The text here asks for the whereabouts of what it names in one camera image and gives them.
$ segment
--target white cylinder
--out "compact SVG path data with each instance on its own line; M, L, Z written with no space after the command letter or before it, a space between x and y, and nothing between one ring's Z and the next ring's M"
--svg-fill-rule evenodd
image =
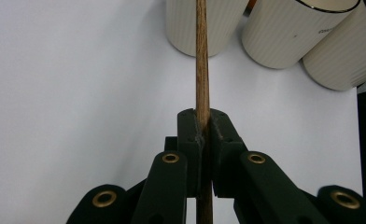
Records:
M258 0L244 28L249 56L264 66L287 68L340 23L359 0Z
M320 85L346 91L366 81L366 0L303 57Z
M228 43L248 0L207 0L208 55L218 54ZM195 56L196 0L166 1L166 34L173 46Z

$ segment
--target wood grain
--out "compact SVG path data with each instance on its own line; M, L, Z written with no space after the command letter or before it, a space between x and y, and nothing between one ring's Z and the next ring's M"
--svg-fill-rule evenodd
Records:
M202 160L200 196L197 197L197 224L213 223L211 158L209 146L209 77L206 31L206 0L197 0L196 22L196 115L203 132L205 146Z

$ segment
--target white background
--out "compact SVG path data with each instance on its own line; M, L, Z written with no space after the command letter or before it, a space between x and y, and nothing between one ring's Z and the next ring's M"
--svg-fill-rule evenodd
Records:
M245 21L209 61L211 106L299 188L361 193L356 90L254 63ZM192 107L195 60L169 44L163 0L0 0L0 223L65 223L90 189L132 187ZM237 223L232 200L214 210Z

